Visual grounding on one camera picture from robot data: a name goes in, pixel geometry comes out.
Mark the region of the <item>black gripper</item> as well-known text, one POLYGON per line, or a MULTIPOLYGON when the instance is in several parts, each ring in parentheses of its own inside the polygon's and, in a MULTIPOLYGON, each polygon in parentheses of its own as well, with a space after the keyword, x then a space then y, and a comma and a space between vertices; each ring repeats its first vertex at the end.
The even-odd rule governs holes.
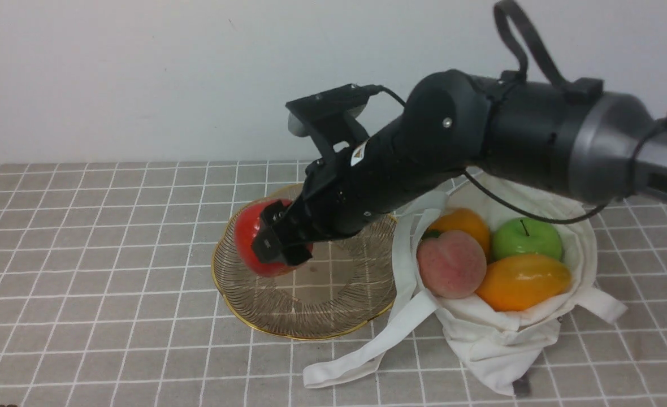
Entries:
POLYGON ((289 130, 322 141, 329 155, 311 164, 302 193, 289 201, 266 201, 262 227, 281 218, 281 241, 272 230, 253 238, 260 263, 300 266, 320 241, 341 240, 456 177, 470 163, 470 118, 399 116, 355 147, 335 152, 330 137, 341 139, 360 129, 355 119, 305 124, 290 116, 289 130))

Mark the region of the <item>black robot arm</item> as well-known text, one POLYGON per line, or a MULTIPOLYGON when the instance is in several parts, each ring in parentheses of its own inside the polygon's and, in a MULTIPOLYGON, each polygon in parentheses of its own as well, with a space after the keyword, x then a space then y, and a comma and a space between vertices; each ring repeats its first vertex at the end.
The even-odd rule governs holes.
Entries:
POLYGON ((368 136, 356 117, 381 91, 349 84, 287 103, 290 131, 322 157, 292 203, 259 214, 257 260, 298 266, 311 243, 353 237, 469 167, 597 208, 632 195, 667 203, 667 116, 598 80, 558 88, 514 72, 438 72, 368 136))

